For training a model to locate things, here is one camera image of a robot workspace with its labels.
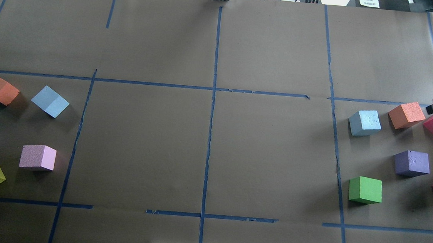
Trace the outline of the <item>light blue foam block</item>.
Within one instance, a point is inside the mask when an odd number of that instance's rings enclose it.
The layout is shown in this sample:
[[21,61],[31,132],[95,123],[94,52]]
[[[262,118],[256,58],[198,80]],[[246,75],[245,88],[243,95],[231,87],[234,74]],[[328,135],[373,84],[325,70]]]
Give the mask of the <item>light blue foam block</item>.
[[374,110],[357,111],[349,117],[349,125],[353,136],[370,136],[382,129],[378,112]]
[[37,93],[31,101],[53,118],[58,117],[69,106],[68,101],[48,86]]

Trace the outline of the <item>orange foam block right side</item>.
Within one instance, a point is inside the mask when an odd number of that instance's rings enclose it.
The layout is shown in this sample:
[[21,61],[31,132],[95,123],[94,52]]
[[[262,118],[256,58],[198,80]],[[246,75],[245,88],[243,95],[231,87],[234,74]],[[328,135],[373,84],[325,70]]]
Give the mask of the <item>orange foam block right side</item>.
[[426,119],[418,102],[400,104],[388,115],[395,129],[406,129]]

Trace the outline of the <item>purple foam block right side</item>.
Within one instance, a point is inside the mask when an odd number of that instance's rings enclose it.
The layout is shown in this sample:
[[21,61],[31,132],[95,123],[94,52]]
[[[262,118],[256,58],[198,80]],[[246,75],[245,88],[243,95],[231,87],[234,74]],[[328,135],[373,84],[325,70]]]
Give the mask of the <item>purple foam block right side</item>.
[[430,174],[429,154],[406,150],[393,156],[395,173],[405,177]]

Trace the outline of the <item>green foam block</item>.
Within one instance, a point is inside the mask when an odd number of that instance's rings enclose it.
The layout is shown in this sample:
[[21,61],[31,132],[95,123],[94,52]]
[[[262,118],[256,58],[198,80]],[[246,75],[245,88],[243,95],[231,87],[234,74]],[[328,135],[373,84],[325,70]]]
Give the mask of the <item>green foam block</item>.
[[362,204],[382,203],[382,184],[378,179],[358,176],[349,180],[349,200]]

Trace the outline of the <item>black power box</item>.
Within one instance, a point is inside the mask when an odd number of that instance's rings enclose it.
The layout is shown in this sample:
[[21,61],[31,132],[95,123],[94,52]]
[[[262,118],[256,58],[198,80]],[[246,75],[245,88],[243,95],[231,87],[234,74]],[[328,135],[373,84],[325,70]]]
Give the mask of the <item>black power box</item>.
[[363,7],[382,10],[410,12],[408,0],[349,0],[347,7]]

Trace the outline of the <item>pink foam block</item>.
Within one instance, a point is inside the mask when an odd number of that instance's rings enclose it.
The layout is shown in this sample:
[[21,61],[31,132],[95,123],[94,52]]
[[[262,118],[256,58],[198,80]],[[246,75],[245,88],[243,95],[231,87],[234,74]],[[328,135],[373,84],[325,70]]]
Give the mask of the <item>pink foam block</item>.
[[57,150],[46,145],[23,145],[19,168],[32,171],[53,171]]

